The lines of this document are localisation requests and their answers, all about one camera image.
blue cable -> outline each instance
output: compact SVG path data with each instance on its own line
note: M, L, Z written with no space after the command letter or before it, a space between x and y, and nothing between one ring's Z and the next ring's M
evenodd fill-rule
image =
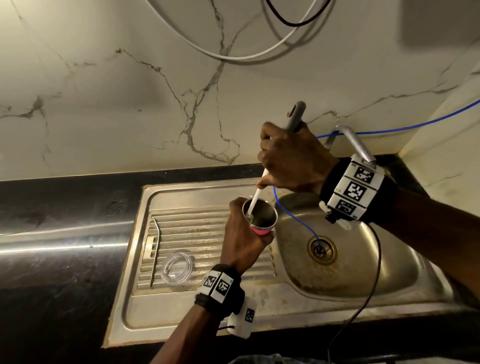
M465 106L464 108L461 108L457 111L454 111L448 115L445 115L445 116L442 116L440 118L437 118L437 119L434 119L434 120L430 120L430 121L426 121L426 122L422 122L420 124L415 124L415 125L411 125L411 126L405 126L403 128L396 128L396 129L387 129L387 130L376 130L376 131L373 131L373 132L359 132L357 133L358 135L368 135L368 134L383 134L383 133L393 133L393 132L401 132L401 131L404 131L404 130L409 130L409 129L415 129L415 128L420 128L421 126L425 126L425 125L429 125L429 124L433 124L434 122L438 122L438 121L442 121L442 120L445 120L445 119L448 119L448 118L451 118L452 116L455 116L455 115L458 115L476 105L480 104L480 99L478 99L477 101L474 101L472 102L471 104ZM319 135L317 137L317 139L320 139L320 138L326 138L328 136L333 136L333 135L344 135L343 133L334 133L334 134L324 134L324 135ZM287 215L289 215L292 219L298 221L300 224L302 224L304 227L306 227L308 230L310 230L313 235L315 236L315 238L317 239L317 241L319 242L318 243L318 246L320 249L323 250L322 246L320 245L320 239L318 238L318 235L315 233L315 231L313 231L313 229L308 226L307 224L305 224L302 220L298 219L297 217L293 216L292 213L290 213L290 211L288 211L286 208L283 207L283 205L280 203L280 201L278 200L278 197L276 196L276 188L275 186L273 187L273 194L275 196L275 201L276 201L276 204L278 206L280 206L280 208L283 210L283 212L285 212Z

sink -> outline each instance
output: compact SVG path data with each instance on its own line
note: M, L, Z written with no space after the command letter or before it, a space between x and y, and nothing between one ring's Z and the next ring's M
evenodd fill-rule
M313 194L288 194L280 199L288 211L325 240L326 250L335 252L335 256L330 254L322 260L312 233L278 208L276 239L287 275L306 293L340 299L366 297L372 290L377 270L377 243L365 238L359 228L348 231L328 222L318 207L319 202ZM418 256L394 235L374 224L373 228L382 248L376 294L414 285L422 269Z
M250 196L256 182L242 179L144 187L104 347L168 339L191 308L202 276L219 261L229 202ZM277 195L289 211L320 235L325 250L318 248L304 226L276 206L276 237L241 282L245 294L257 302L253 330L349 319L373 285L378 259L374 237L362 225L347 231L327 222L314 195L282 189ZM272 188L262 191L262 198L275 205ZM438 267L390 233L374 228L382 247L381 276L358 320L468 310ZM183 283L171 286L160 272L166 257L174 252L190 256L192 273Z

ridged drainboard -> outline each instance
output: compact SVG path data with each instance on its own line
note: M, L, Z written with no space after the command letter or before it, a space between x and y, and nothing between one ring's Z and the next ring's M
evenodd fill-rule
M203 276L220 261L225 224L229 215L228 206L156 210L149 214L148 233L144 234L141 262L137 271L134 295L189 291L197 289ZM158 232L160 246L153 284L150 287ZM192 273L181 284L166 284L160 275L163 262L172 253L187 253L193 261ZM267 247L257 262L243 274L242 280L271 281L275 273Z

black wire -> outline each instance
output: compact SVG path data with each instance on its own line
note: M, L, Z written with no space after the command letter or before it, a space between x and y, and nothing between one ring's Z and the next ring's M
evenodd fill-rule
M336 338L338 338L338 336L342 333L342 331L352 323L353 320L355 320L357 318L357 316L360 314L360 312L363 311L363 309L365 307L367 307L368 305L368 302L370 301L370 299L372 298L373 294L375 293L375 289L377 288L377 283L378 283L378 279L380 277L380 267L382 265L382 248L380 246L380 239L378 238L378 235L377 233L375 232L375 230L369 225L369 224L366 224L370 231L375 235L375 239L377 241L377 245L378 245L378 265L377 265L377 274L375 276L375 282L373 283L373 287L372 287L372 290L370 291L370 294L368 295L367 299L365 300L365 303L362 305L362 307L360 307L354 314L353 316L341 327L341 329L335 334L335 336L333 336L333 339L330 341L330 343L328 344L328 347L327 347L327 357L328 357L328 364L332 364L332 359L330 358L330 349L332 347L332 344L333 342L335 341Z
M222 328L218 328L218 330L223 330L223 329L225 329L225 328L235 328L235 326L223 326Z
M323 4L322 8L317 12L317 14L313 15L310 19L304 20L303 22L300 22L300 23L291 23L291 22L285 20L280 15L280 13L275 9L275 7L273 6L273 4L270 0L265 0L265 1L267 3L268 7L270 8L270 10L272 11L272 13L279 19L279 21L281 21L283 24L288 25L288 26L298 27L298 26L304 26L304 25L307 25L308 23L313 22L316 18L318 18L325 11L326 7L328 6L328 4L330 4L330 2L332 0L326 0L325 3Z

stainless steel cup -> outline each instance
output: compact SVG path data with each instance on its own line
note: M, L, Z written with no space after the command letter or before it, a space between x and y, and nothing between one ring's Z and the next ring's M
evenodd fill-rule
M252 199L243 203L242 211L245 218L247 218L246 214L251 203ZM275 208L261 198L259 198L255 204L252 215L252 221L250 222L248 219L247 221L250 224L250 228L258 235L268 234L278 221L278 213Z

